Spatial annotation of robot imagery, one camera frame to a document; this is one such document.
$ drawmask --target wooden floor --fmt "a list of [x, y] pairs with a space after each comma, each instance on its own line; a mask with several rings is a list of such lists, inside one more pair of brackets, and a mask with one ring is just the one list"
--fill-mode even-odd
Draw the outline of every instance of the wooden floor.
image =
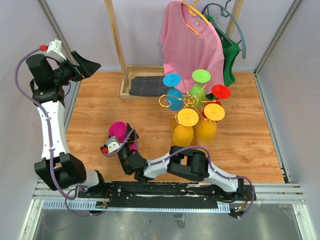
[[[198, 143], [228, 173], [246, 176], [254, 183], [283, 183], [253, 75], [235, 76], [231, 97], [222, 101], [226, 115], [217, 124], [215, 139]], [[87, 170], [100, 171], [106, 181], [134, 180], [133, 175], [124, 174], [116, 156], [107, 158], [100, 151], [113, 122], [124, 121], [137, 130], [139, 150], [147, 160], [163, 156], [171, 146], [170, 118], [175, 114], [157, 101], [122, 102], [121, 81], [120, 72], [98, 72], [83, 80], [67, 132], [70, 152]], [[156, 180], [186, 182], [171, 174]]]

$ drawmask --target wooden rack pole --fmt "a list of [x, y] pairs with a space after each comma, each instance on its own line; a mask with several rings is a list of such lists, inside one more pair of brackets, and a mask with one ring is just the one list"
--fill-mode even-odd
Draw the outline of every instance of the wooden rack pole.
[[109, 21], [110, 21], [110, 26], [111, 26], [111, 30], [112, 30], [116, 53], [118, 54], [118, 58], [119, 58], [119, 63], [120, 63], [120, 67], [121, 67], [121, 71], [122, 71], [122, 75], [123, 75], [123, 83], [124, 83], [125, 87], [128, 87], [129, 86], [129, 74], [128, 74], [128, 69], [127, 69], [126, 62], [125, 62], [124, 51], [122, 50], [122, 46], [121, 46], [114, 5], [112, 3], [112, 0], [104, 0], [104, 4], [105, 4], [106, 11], [108, 13], [108, 17], [109, 17]]
[[[234, 16], [235, 20], [238, 21], [238, 17], [242, 8], [242, 5], [244, 4], [245, 0], [235, 0], [233, 9], [232, 9], [232, 15]], [[229, 23], [228, 23], [228, 27], [226, 28], [225, 34], [231, 38], [232, 34], [234, 33], [235, 30], [235, 23], [234, 21], [232, 21], [232, 19], [230, 18]]]

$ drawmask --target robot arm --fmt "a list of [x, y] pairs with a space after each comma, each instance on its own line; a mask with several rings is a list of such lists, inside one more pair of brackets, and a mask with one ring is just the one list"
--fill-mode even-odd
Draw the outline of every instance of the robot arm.
[[54, 40], [47, 47], [46, 54], [56, 60], [58, 68], [53, 70], [47, 56], [34, 54], [27, 58], [26, 63], [34, 79], [30, 83], [32, 98], [46, 110], [51, 125], [53, 147], [49, 144], [47, 118], [38, 107], [41, 118], [43, 150], [42, 161], [34, 164], [38, 176], [52, 189], [57, 190], [50, 174], [50, 150], [53, 150], [54, 175], [59, 186], [66, 189], [75, 184], [90, 187], [104, 184], [98, 171], [86, 171], [84, 164], [73, 156], [68, 148], [64, 126], [65, 93], [63, 85], [69, 81], [81, 81], [94, 74], [101, 65], [82, 58], [77, 52], [71, 54], [79, 65], [73, 65], [61, 52], [61, 41]]
[[[121, 143], [115, 137], [111, 137], [104, 147], [108, 148], [108, 152], [111, 153], [118, 150], [120, 145]], [[236, 175], [229, 174], [214, 165], [213, 170], [209, 166], [209, 159], [203, 151], [186, 149], [174, 154], [181, 149], [180, 146], [172, 146], [170, 152], [164, 156], [147, 161], [137, 151], [130, 151], [129, 144], [126, 143], [117, 155], [124, 173], [128, 175], [135, 173], [134, 178], [141, 182], [153, 180], [160, 175], [170, 173], [194, 182], [210, 182], [219, 186], [226, 193], [242, 194], [244, 186], [242, 179], [231, 179]], [[187, 157], [186, 165], [183, 165], [184, 157]]]

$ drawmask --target green shirt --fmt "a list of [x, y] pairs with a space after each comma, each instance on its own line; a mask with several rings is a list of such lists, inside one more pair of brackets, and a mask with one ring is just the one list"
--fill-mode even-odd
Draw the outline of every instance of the green shirt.
[[[212, 16], [206, 15], [205, 17], [211, 23], [215, 22]], [[234, 66], [236, 57], [240, 52], [240, 47], [235, 41], [231, 40], [234, 43], [234, 45], [232, 45], [227, 39], [224, 38], [224, 36], [222, 36], [222, 34], [219, 31], [216, 31], [216, 32], [218, 33], [221, 39], [223, 55], [224, 55], [223, 81], [224, 81], [224, 85], [229, 87], [231, 84], [233, 84], [236, 81], [236, 78], [232, 72], [232, 68]], [[213, 100], [216, 98], [212, 93], [207, 94], [206, 97], [209, 100]]]

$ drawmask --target pink cup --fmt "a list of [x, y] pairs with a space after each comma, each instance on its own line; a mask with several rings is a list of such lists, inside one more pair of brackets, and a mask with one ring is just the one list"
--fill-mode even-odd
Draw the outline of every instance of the pink cup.
[[116, 137], [121, 143], [126, 139], [127, 125], [123, 121], [116, 121], [109, 127], [109, 135]]

